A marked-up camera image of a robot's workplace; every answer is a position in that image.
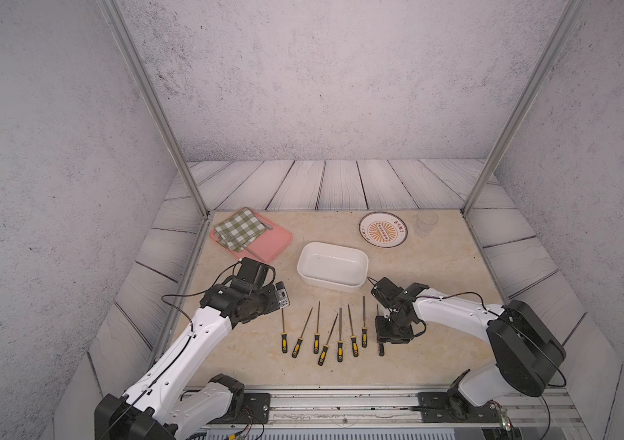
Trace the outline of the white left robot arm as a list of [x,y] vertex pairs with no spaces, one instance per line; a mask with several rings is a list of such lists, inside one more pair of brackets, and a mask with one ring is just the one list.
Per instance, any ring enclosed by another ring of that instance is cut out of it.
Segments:
[[94,415],[97,439],[189,439],[212,422],[244,420],[245,387],[219,374],[189,396],[185,387],[208,355],[239,324],[289,306],[275,268],[242,258],[202,293],[182,334],[120,397],[106,395]]

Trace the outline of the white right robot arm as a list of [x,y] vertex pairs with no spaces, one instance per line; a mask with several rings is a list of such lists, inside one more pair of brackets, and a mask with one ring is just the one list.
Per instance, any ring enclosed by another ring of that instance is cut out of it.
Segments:
[[371,284],[383,307],[375,319],[379,343],[408,344],[438,324],[482,340],[493,352],[493,363],[462,372],[437,403],[418,406],[424,415],[472,422],[487,409],[498,414],[497,398],[511,392],[541,397],[561,374],[566,350],[525,302],[486,304],[474,291],[445,295],[421,283],[402,288],[387,278]]

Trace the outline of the white plastic storage box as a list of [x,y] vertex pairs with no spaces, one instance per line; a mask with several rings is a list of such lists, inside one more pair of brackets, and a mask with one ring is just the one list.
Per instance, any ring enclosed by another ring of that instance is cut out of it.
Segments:
[[355,293],[367,281],[369,257],[361,250],[310,242],[303,247],[297,273],[306,284]]

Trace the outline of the green checkered cloth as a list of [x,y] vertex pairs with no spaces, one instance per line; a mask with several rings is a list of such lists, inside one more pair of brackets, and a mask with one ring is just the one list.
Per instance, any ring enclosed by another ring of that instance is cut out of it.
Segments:
[[216,240],[233,252],[246,250],[268,228],[253,212],[244,207],[214,227]]

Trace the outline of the pink cutting board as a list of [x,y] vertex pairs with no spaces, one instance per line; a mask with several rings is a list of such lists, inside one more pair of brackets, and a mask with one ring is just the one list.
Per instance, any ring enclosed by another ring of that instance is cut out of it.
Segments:
[[238,260],[243,258],[251,258],[260,262],[270,263],[278,254],[280,254],[289,244],[292,243],[293,236],[292,233],[284,229],[284,227],[280,227],[280,225],[275,224],[270,219],[261,216],[255,211],[253,212],[263,223],[265,223],[268,230],[264,232],[264,234],[259,236],[257,240],[251,243],[251,245],[249,245],[246,250],[243,250],[241,252],[230,251],[229,249],[226,249],[225,247],[220,245],[220,243],[214,237],[215,225],[226,220],[235,213],[232,213],[228,215],[224,220],[217,222],[212,227],[211,231],[209,231],[209,239],[212,240],[216,245],[218,245],[220,249],[229,252],[231,256],[237,258]]

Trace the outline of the round patterned plate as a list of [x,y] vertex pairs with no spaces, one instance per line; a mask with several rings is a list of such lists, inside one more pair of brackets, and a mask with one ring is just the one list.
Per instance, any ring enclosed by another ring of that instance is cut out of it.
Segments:
[[382,249],[398,247],[408,237],[405,222],[389,212],[367,214],[359,223],[359,232],[367,243]]

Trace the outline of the clear glass cup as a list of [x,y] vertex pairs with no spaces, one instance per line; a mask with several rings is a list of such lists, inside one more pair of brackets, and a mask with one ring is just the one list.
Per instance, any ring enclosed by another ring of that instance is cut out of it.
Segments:
[[414,231],[418,236],[428,237],[438,225],[438,214],[433,210],[418,211]]

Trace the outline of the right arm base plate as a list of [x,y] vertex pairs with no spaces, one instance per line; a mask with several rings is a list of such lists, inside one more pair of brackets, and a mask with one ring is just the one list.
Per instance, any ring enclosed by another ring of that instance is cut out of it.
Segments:
[[497,424],[500,421],[497,410],[489,403],[474,407],[460,394],[447,392],[420,392],[418,405],[410,410],[420,413],[423,423]]

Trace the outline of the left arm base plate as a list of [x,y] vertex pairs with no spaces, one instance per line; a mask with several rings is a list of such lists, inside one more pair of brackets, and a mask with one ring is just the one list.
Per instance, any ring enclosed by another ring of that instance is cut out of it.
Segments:
[[234,409],[209,422],[209,425],[267,425],[271,409],[271,394],[246,392],[234,399]]

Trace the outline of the aluminium front rail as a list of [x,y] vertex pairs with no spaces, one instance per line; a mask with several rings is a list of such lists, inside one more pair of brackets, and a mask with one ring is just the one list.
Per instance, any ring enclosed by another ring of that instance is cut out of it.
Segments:
[[283,428],[361,428],[392,431],[409,428],[479,428],[492,439],[588,439],[584,421],[564,390],[548,389],[539,398],[511,392],[497,398],[498,423],[423,423],[420,392],[447,392],[449,387],[298,386],[253,387],[245,392],[271,394],[267,425],[248,423],[261,434]]

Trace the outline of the left aluminium frame post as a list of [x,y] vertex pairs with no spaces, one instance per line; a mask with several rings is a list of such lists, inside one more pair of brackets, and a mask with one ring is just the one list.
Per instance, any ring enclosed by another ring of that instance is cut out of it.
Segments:
[[141,92],[149,113],[154,119],[154,123],[165,143],[165,147],[176,165],[176,170],[183,179],[187,192],[193,198],[198,212],[202,216],[207,217],[209,215],[209,209],[198,190],[190,168],[187,166],[183,151],[177,142],[175,132],[168,121],[165,110],[143,65],[143,61],[134,44],[132,35],[121,14],[118,2],[114,0],[100,0],[98,4],[105,15],[111,32]]

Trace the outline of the aluminium frame post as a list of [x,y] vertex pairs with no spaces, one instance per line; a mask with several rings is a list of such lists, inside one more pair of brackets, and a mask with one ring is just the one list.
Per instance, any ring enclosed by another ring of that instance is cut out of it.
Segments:
[[132,35],[121,14],[118,2],[114,0],[100,0],[98,4],[105,15],[111,32],[141,92],[149,113],[154,119],[154,123],[165,143],[165,147],[176,165],[176,170],[183,179],[187,192],[193,198],[198,212],[202,216],[207,217],[209,215],[209,209],[198,190],[190,168],[187,166],[183,151],[177,142],[175,132],[168,121],[165,110],[143,65],[143,61],[134,44]]
[[502,161],[515,134],[517,134],[520,125],[539,94],[539,89],[548,77],[553,65],[559,60],[559,55],[561,55],[570,35],[578,24],[586,4],[587,2],[585,0],[570,0],[566,3],[565,9],[556,23],[554,31],[551,33],[547,44],[537,59],[521,95],[519,95],[517,102],[515,102],[515,106],[506,120],[506,124],[504,124],[493,148],[491,148],[468,198],[462,209],[460,209],[464,219],[467,219],[471,211],[477,207],[477,203],[482,197],[482,193],[488,185],[491,176]]

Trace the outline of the right aluminium frame post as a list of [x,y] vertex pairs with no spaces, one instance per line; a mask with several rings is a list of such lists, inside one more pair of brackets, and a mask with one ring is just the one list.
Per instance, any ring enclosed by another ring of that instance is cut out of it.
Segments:
[[467,219],[471,211],[477,207],[477,203],[482,197],[482,193],[488,185],[491,176],[502,161],[515,134],[517,134],[520,125],[539,94],[539,89],[548,77],[553,65],[559,60],[559,55],[561,55],[570,35],[578,24],[586,4],[587,2],[585,0],[570,0],[566,3],[565,9],[556,23],[554,31],[551,33],[547,44],[537,59],[521,95],[519,95],[517,102],[515,102],[515,106],[506,120],[506,124],[504,124],[493,148],[491,148],[468,198],[462,209],[460,209],[464,219]]

